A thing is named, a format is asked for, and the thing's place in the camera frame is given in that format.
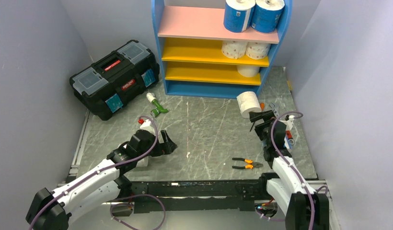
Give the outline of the plain white roll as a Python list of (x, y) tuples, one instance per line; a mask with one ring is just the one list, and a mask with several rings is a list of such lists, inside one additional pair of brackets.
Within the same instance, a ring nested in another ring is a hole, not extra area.
[(243, 118), (249, 118), (250, 112), (262, 112), (262, 108), (258, 101), (257, 95), (253, 91), (246, 91), (239, 94), (237, 97), (238, 106), (240, 109), (241, 116)]
[(237, 71), (244, 77), (252, 78), (259, 73), (259, 66), (251, 66), (251, 65), (238, 65)]

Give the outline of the white dotted roll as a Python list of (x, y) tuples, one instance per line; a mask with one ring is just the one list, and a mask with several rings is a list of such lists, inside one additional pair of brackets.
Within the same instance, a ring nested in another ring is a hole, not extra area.
[(231, 59), (239, 59), (245, 55), (248, 42), (243, 41), (222, 41), (221, 52), (224, 56)]

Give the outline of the blue cartoon roll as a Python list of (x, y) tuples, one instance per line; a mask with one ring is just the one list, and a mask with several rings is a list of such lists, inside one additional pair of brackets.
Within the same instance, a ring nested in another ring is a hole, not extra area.
[(251, 27), (263, 34), (272, 33), (276, 29), (284, 7), (283, 0), (256, 0)]

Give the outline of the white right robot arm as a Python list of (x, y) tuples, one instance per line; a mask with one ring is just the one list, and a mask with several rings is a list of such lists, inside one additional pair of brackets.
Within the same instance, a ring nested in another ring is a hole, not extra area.
[(320, 193), (306, 181), (298, 170), (287, 148), (287, 130), (303, 113), (288, 111), (276, 115), (273, 111), (250, 112), (252, 123), (262, 120), (253, 128), (263, 143), (263, 156), (273, 172), (259, 178), (257, 192), (263, 199), (270, 197), (285, 215), (288, 230), (329, 229), (329, 199), (327, 192)]

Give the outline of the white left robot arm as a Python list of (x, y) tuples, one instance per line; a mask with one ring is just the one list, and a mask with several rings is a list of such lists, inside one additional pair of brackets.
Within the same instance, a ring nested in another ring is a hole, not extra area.
[(134, 194), (125, 173), (146, 157), (171, 154), (178, 146), (162, 130), (158, 136), (139, 129), (129, 141), (112, 150), (97, 166), (74, 181), (52, 191), (39, 190), (26, 221), (31, 230), (66, 230), (80, 216), (107, 201), (125, 201)]

